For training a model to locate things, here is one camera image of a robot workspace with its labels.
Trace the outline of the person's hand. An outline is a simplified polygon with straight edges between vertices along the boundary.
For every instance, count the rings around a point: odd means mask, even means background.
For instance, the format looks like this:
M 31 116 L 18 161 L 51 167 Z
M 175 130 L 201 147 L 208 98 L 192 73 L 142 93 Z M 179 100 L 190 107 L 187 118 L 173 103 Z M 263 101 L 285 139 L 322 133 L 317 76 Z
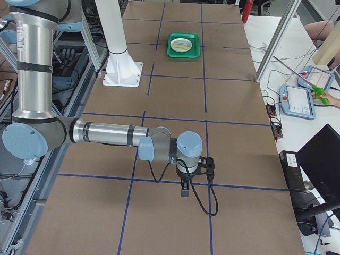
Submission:
M 329 106 L 334 106 L 334 107 L 339 108 L 339 99 L 333 97 L 331 94 L 324 92 L 324 94 L 321 95 L 321 98 L 326 98 L 329 102 L 328 104 Z

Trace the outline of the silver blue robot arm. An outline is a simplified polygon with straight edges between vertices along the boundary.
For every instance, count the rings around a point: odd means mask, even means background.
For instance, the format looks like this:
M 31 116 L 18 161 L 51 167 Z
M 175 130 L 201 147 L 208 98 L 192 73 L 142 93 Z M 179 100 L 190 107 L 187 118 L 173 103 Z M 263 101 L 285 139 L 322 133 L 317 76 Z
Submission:
M 5 148 L 28 160 L 65 143 L 96 142 L 137 147 L 139 158 L 175 164 L 181 195 L 193 190 L 192 177 L 202 166 L 202 140 L 192 131 L 171 136 L 165 127 L 148 128 L 85 122 L 52 112 L 53 33 L 81 30 L 81 1 L 9 1 L 16 23 L 19 106 L 2 134 Z

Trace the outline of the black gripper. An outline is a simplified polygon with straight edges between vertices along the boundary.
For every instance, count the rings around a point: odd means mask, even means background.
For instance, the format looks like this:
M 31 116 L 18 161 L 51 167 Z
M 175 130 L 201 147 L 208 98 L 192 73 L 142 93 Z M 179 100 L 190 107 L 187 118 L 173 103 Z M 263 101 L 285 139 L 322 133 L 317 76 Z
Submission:
M 182 172 L 180 171 L 178 168 L 176 169 L 176 173 L 178 175 L 178 177 L 181 179 L 181 184 L 183 184 L 181 186 L 181 196 L 182 197 L 188 197 L 189 196 L 189 192 L 190 192 L 190 180 L 189 180 L 189 176 L 187 174 L 187 172 Z

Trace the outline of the person's forearm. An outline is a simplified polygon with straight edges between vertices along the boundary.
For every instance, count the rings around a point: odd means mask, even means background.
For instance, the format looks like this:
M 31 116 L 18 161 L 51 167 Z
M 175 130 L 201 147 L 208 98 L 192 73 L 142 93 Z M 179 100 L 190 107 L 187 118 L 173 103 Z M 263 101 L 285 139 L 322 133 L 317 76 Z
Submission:
M 307 24 L 304 28 L 311 40 L 325 41 L 334 26 L 334 21 L 319 21 Z

